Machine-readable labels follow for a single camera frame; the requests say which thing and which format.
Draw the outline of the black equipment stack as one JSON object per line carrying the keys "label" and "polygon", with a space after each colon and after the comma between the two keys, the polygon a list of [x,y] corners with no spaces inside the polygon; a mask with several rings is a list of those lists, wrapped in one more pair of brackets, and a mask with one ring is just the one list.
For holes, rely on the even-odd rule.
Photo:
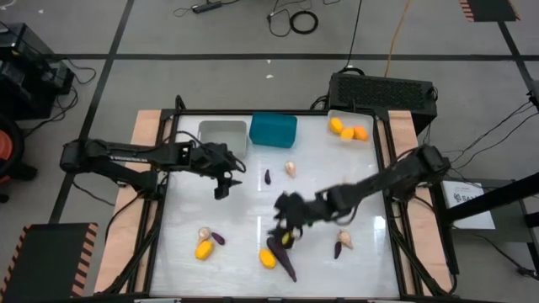
{"label": "black equipment stack", "polygon": [[55,99],[70,92],[74,73],[25,23],[0,21],[0,114],[45,119]]}

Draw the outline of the teal plastic bin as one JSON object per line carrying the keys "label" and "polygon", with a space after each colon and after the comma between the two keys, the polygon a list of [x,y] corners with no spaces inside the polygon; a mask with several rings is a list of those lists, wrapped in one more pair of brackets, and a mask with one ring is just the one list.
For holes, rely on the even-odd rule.
{"label": "teal plastic bin", "polygon": [[291,148],[296,140],[297,117],[288,114],[254,113],[249,128],[253,144]]}

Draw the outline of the white paper sign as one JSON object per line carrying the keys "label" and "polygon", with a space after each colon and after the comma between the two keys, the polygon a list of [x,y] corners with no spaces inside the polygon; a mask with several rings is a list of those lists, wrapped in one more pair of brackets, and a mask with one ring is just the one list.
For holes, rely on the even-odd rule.
{"label": "white paper sign", "polygon": [[494,218],[490,210],[479,212],[479,208],[472,206],[471,201],[486,194],[481,183],[444,180],[441,183],[441,192],[444,196],[446,208],[452,211],[465,205],[457,214],[461,219],[454,220],[452,224],[458,229],[465,230],[494,230]]}

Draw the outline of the long purple sweet potato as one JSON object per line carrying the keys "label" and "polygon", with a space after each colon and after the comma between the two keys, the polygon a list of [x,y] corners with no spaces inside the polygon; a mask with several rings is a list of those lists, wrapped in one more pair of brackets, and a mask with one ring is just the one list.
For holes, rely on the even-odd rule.
{"label": "long purple sweet potato", "polygon": [[277,259],[277,261],[282,265],[282,267],[291,277],[291,279],[294,282],[296,282],[297,281],[296,271],[291,264],[291,261],[288,257],[286,250],[283,248],[280,242],[277,241],[274,237],[269,237],[266,240],[266,244],[268,248],[270,249],[270,251],[275,255],[275,258]]}

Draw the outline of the orange black vacuum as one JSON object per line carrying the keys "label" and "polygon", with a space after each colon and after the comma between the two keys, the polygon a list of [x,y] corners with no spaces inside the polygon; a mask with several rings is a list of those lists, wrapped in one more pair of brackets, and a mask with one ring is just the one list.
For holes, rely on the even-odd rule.
{"label": "orange black vacuum", "polygon": [[14,180],[33,180],[38,170],[23,162],[24,134],[16,122],[0,114],[0,185]]}

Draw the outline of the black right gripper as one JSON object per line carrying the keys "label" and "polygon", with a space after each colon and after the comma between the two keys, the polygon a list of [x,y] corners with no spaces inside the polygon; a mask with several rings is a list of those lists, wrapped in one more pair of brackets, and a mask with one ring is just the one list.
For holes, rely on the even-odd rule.
{"label": "black right gripper", "polygon": [[279,226],[268,231],[278,241],[287,234],[284,228],[302,228],[325,219],[325,206],[320,200],[305,201],[298,193],[280,195],[275,201],[275,219]]}

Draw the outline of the white plastic tray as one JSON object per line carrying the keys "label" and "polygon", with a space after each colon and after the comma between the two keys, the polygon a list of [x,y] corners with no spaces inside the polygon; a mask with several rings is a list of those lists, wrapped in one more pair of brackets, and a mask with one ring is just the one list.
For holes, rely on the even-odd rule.
{"label": "white plastic tray", "polygon": [[[355,138],[352,141],[343,141],[340,139],[340,135],[334,134],[329,129],[329,120],[333,117],[339,118],[344,128],[355,128],[356,126],[363,126],[366,128],[366,130],[369,133],[369,139],[368,141],[359,141]],[[367,114],[356,114],[356,113],[350,113],[350,112],[344,112],[340,110],[329,110],[328,116],[327,116],[327,134],[329,137],[329,140],[332,143],[339,144],[341,146],[352,146],[354,148],[371,148],[372,142],[374,139],[373,135],[373,126],[374,126],[374,119],[367,115]]]}

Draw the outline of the wooden side board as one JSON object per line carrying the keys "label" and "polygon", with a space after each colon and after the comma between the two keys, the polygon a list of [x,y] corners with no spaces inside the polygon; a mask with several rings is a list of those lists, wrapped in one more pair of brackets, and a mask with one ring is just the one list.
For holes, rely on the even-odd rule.
{"label": "wooden side board", "polygon": [[[400,156],[408,149],[417,147],[419,143],[410,112],[389,111],[388,114],[395,154]],[[449,292],[452,287],[451,274],[435,213],[424,202],[413,198],[408,202],[405,214],[408,216],[416,256],[437,284]]]}
{"label": "wooden side board", "polygon": [[[141,110],[136,117],[131,143],[152,146],[157,139],[161,112],[159,110]],[[93,292],[104,291],[116,279],[127,265],[140,243],[139,233],[147,234],[157,211],[157,202],[145,202],[136,199],[136,192],[130,187],[120,189],[115,198],[113,221],[106,241],[99,266],[99,273]]]}

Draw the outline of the black computer case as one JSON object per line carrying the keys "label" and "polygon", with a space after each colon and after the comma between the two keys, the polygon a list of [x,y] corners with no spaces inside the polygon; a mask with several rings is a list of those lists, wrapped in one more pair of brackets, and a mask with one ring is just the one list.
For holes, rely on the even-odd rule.
{"label": "black computer case", "polygon": [[409,111],[418,135],[437,117],[437,99],[438,90],[432,82],[334,73],[325,107]]}

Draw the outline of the black stand beam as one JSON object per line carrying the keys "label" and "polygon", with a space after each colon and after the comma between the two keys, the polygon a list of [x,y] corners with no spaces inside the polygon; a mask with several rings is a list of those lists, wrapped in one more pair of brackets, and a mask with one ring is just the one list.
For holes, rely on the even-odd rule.
{"label": "black stand beam", "polygon": [[[510,207],[513,217],[507,217],[507,223],[516,223],[517,231],[520,236],[523,236],[523,231],[527,230],[529,236],[523,240],[530,248],[532,260],[535,270],[539,271],[539,242],[536,237],[531,234],[533,227],[539,227],[539,212],[528,214],[522,202],[523,199],[529,198],[534,194],[539,194],[539,172],[532,174],[520,180],[508,181],[503,187],[488,189],[487,193],[471,201],[472,206],[479,208],[479,212],[484,210],[495,210],[500,207],[504,208],[514,202],[518,202],[520,210],[516,211],[514,207]],[[454,242],[452,240],[454,220],[461,219],[457,214],[465,208],[465,205],[459,208],[455,207],[452,211],[446,208],[441,186],[433,185],[430,188],[430,198],[433,201],[434,212],[439,228],[440,239],[446,255],[447,266],[451,274],[459,274],[458,263],[456,260],[456,252]]]}

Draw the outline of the yellow lemon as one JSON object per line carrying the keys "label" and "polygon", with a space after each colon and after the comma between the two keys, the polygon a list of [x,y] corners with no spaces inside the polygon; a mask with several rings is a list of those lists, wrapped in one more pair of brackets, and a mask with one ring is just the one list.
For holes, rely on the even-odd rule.
{"label": "yellow lemon", "polygon": [[268,269],[273,269],[277,264],[275,255],[266,248],[259,250],[259,261]]}
{"label": "yellow lemon", "polygon": [[199,260],[206,260],[214,250],[214,243],[209,240],[200,242],[195,249],[195,257]]}

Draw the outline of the black power strip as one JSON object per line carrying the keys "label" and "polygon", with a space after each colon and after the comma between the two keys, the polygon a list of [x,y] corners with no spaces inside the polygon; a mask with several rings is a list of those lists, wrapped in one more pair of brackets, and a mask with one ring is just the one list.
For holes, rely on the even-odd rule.
{"label": "black power strip", "polygon": [[205,12],[220,8],[221,6],[222,6],[221,1],[211,2],[210,0],[207,0],[206,3],[204,4],[193,6],[191,10],[194,13],[205,13]]}

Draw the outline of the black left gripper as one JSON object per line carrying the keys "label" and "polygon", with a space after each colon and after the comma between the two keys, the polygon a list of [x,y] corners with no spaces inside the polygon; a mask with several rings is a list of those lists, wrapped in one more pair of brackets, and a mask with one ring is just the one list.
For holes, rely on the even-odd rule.
{"label": "black left gripper", "polygon": [[230,187],[243,183],[233,179],[232,172],[245,173],[246,166],[227,149],[226,144],[203,143],[191,151],[191,171],[215,178],[214,198],[220,200],[229,195]]}

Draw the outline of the black orange-striped floor mat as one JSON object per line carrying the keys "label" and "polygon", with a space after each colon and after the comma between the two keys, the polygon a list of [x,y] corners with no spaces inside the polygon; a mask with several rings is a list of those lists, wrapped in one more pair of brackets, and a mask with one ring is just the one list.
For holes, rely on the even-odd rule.
{"label": "black orange-striped floor mat", "polygon": [[520,21],[510,0],[458,0],[465,18],[470,22]]}
{"label": "black orange-striped floor mat", "polygon": [[96,223],[25,226],[0,283],[0,303],[83,296],[98,229]]}

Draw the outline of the grey plastic bin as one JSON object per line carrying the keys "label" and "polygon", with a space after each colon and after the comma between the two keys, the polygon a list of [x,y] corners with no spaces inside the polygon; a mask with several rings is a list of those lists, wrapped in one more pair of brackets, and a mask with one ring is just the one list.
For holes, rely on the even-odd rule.
{"label": "grey plastic bin", "polygon": [[247,124],[241,120],[203,120],[199,123],[198,139],[203,143],[226,144],[239,159],[247,152]]}

